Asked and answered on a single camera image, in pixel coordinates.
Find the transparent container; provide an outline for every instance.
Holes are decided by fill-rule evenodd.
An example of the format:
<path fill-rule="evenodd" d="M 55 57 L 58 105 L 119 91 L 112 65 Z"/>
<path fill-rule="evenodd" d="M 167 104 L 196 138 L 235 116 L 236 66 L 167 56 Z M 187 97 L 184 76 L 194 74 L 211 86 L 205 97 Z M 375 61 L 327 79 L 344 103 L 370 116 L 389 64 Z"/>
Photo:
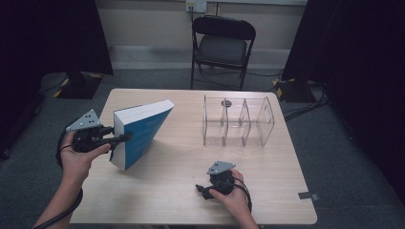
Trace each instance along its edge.
<path fill-rule="evenodd" d="M 265 146 L 274 127 L 264 98 L 204 97 L 204 146 Z"/>

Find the wall outlet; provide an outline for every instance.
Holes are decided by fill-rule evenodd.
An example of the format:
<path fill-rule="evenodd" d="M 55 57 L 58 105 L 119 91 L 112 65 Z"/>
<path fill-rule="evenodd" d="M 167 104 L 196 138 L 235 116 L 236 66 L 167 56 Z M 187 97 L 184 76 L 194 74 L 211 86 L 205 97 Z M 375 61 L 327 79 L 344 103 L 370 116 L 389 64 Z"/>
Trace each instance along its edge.
<path fill-rule="evenodd" d="M 206 12 L 206 0 L 186 0 L 185 11 Z"/>
<path fill-rule="evenodd" d="M 197 11 L 197 1 L 186 0 L 185 1 L 185 11 Z"/>
<path fill-rule="evenodd" d="M 206 0 L 197 1 L 197 12 L 206 12 Z"/>

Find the white wall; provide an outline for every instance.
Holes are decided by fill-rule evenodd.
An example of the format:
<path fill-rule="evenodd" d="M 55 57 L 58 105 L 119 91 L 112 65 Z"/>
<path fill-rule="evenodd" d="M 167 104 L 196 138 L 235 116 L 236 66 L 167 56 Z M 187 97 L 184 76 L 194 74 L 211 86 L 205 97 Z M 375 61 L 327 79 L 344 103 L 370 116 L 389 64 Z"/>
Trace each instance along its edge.
<path fill-rule="evenodd" d="M 96 0 L 108 46 L 191 47 L 185 1 Z M 289 50 L 303 5 L 207 3 L 207 14 L 244 19 L 257 31 L 255 49 Z"/>

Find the chair backrest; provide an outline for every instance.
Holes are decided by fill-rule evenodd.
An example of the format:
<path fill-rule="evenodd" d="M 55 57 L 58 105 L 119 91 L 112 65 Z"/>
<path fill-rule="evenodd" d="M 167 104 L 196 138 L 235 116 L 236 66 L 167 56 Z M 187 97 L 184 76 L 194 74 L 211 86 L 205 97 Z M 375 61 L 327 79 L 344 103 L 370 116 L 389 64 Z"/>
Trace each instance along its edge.
<path fill-rule="evenodd" d="M 193 32 L 241 40 L 254 41 L 256 30 L 244 20 L 204 15 L 194 20 Z"/>

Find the folding chair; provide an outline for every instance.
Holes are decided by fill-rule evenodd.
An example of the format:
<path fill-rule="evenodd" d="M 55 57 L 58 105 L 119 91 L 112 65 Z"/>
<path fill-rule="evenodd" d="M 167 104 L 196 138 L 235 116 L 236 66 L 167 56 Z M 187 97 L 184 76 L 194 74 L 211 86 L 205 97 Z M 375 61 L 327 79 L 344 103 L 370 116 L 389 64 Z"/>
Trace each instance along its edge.
<path fill-rule="evenodd" d="M 204 15 L 192 25 L 193 59 L 190 89 L 194 85 L 194 68 L 197 64 L 240 70 L 239 90 L 245 81 L 247 64 L 256 38 L 256 30 L 244 20 Z"/>

